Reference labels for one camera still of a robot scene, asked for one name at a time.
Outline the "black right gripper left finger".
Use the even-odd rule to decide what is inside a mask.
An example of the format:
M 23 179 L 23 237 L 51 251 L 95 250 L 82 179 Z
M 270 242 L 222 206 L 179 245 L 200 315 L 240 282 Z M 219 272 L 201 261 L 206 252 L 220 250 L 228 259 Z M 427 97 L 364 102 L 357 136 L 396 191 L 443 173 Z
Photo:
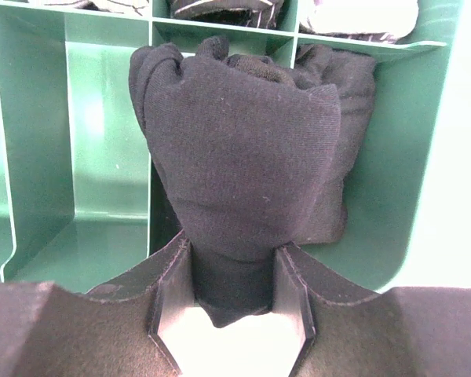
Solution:
M 179 376 L 159 328 L 189 302 L 189 242 L 85 294 L 0 283 L 0 376 Z

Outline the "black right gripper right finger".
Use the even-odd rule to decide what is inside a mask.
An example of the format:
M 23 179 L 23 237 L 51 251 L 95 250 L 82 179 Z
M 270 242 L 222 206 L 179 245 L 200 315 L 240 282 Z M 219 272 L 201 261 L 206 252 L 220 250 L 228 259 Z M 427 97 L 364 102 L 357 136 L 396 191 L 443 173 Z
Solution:
M 298 327 L 293 376 L 471 376 L 471 288 L 377 294 L 290 243 L 275 254 L 273 309 Z

